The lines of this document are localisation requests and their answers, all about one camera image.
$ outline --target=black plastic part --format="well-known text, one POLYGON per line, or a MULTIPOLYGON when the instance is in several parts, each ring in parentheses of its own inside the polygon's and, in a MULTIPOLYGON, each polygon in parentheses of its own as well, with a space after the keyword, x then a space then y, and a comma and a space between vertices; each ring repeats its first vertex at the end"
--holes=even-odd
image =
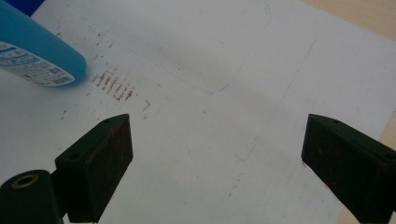
POLYGON ((71 222, 98 222, 133 159, 129 115, 106 119, 56 158, 71 222))
POLYGON ((303 161, 360 223, 388 223, 396 152, 336 119, 309 115, 303 161))
POLYGON ((33 170, 0 188, 0 223, 61 224, 50 173, 33 170))

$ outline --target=blue bottle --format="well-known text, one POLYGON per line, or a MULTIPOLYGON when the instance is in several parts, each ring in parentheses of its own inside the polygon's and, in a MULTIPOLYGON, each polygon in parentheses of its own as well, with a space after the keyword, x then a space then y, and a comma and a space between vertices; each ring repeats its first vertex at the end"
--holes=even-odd
POLYGON ((0 76, 6 70, 41 86, 58 87, 79 82, 85 69, 81 54, 0 0, 0 76))

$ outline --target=screw hole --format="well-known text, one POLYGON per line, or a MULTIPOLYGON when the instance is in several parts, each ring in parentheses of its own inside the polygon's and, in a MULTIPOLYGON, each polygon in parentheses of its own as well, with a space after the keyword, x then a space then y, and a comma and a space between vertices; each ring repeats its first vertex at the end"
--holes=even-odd
POLYGON ((24 175, 12 182, 14 189, 23 189, 33 185, 38 180, 38 175, 24 175))
POLYGON ((385 156, 385 158, 390 159, 390 160, 395 160, 396 159, 396 156, 394 156, 394 155, 385 154, 384 156, 385 156))
POLYGON ((79 157, 78 153, 73 153, 73 154, 71 154, 71 155, 69 156, 69 159, 70 159, 70 160, 75 160, 75 159, 77 159, 78 157, 79 157))

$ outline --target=bottle label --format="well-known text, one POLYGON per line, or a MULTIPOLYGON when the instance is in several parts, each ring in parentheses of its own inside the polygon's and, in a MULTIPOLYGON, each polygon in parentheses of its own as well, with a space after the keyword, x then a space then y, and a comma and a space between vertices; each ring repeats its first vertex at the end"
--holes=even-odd
POLYGON ((46 87, 62 86, 75 78, 33 53, 0 41, 0 68, 46 87))

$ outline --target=white surface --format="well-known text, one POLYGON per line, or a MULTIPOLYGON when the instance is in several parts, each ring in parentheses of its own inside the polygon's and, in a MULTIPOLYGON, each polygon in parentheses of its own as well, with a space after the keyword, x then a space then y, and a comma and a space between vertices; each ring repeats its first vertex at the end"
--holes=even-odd
POLYGON ((134 161, 101 224, 335 223, 343 206, 300 158, 308 113, 378 138, 395 108, 396 43, 299 1, 46 0, 33 18, 87 78, 0 71, 0 182, 52 172, 129 113, 134 161))

